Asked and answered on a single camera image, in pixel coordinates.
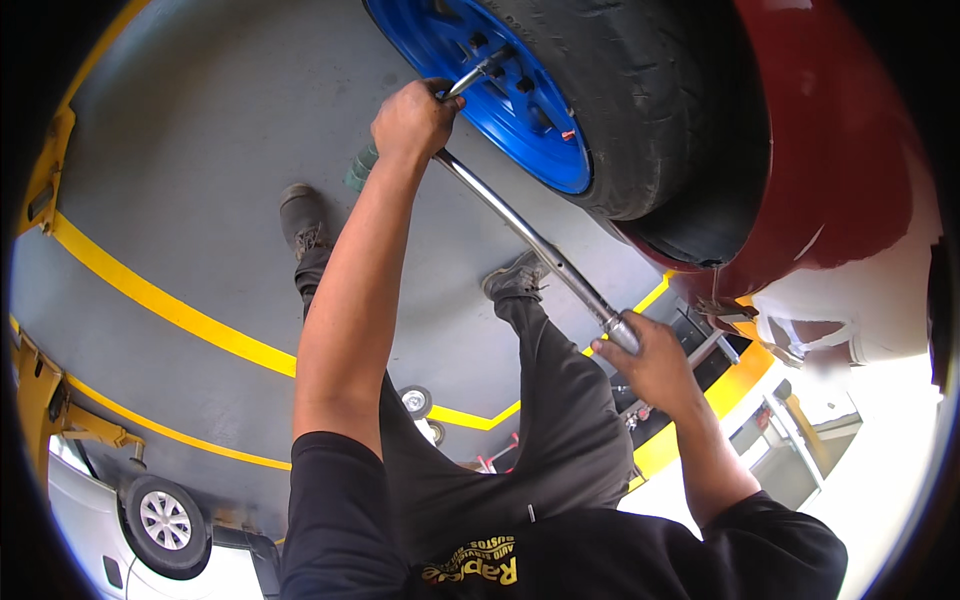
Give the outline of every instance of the hubcap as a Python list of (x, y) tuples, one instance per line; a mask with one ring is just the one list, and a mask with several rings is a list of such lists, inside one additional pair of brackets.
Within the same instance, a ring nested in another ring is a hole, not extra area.
[(590, 182), (573, 110), (513, 31), (473, 0), (368, 0), (373, 19), (425, 77), (456, 81), (510, 44), (516, 54), (464, 92), (464, 115), (544, 183), (579, 194)]
[(403, 395), (403, 405), (407, 407), (407, 412), (416, 413), (419, 409), (426, 406), (426, 396), (420, 390), (410, 390)]
[(180, 502), (167, 492), (149, 492), (140, 500), (140, 521), (150, 539), (167, 550), (190, 542), (193, 528)]

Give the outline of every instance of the car lift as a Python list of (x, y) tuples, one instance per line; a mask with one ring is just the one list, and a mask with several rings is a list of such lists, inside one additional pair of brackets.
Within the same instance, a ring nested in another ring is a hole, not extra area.
[(56, 435), (66, 440), (93, 440), (113, 448), (133, 444), (130, 460), (138, 470), (146, 470), (143, 438), (71, 402), (63, 369), (22, 329), (18, 333), (19, 347), (11, 348), (17, 373), (16, 408), (40, 488), (47, 488), (50, 438)]

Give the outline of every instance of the blue rim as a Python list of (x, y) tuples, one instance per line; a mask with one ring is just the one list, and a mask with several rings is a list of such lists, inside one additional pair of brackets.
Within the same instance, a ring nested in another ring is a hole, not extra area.
[[(464, 116), (547, 185), (569, 194), (588, 188), (587, 145), (572, 110), (540, 61), (506, 25), (472, 0), (367, 0), (367, 6), (384, 35), (424, 77), (456, 81), (510, 44), (516, 55), (503, 64), (503, 74), (485, 77), (464, 93)], [(520, 87), (529, 91), (517, 87), (523, 78), (528, 85)]]

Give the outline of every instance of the forearm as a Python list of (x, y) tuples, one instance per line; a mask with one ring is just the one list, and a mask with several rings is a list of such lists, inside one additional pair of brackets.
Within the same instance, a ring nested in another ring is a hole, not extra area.
[(380, 454), (380, 383), (396, 327), (403, 255), (426, 156), (381, 158), (334, 247), (300, 336), (294, 438), (352, 431)]
[(760, 491), (760, 484), (740, 463), (702, 394), (698, 392), (684, 404), (674, 423), (686, 505), (697, 525), (706, 526), (730, 506)]

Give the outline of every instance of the black t-shirt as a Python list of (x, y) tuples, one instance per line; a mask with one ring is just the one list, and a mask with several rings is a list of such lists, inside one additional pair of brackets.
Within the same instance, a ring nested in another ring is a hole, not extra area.
[(383, 464), (333, 433), (293, 447), (281, 597), (831, 598), (847, 550), (826, 525), (758, 492), (697, 540), (653, 516), (589, 509), (408, 565), (392, 534)]

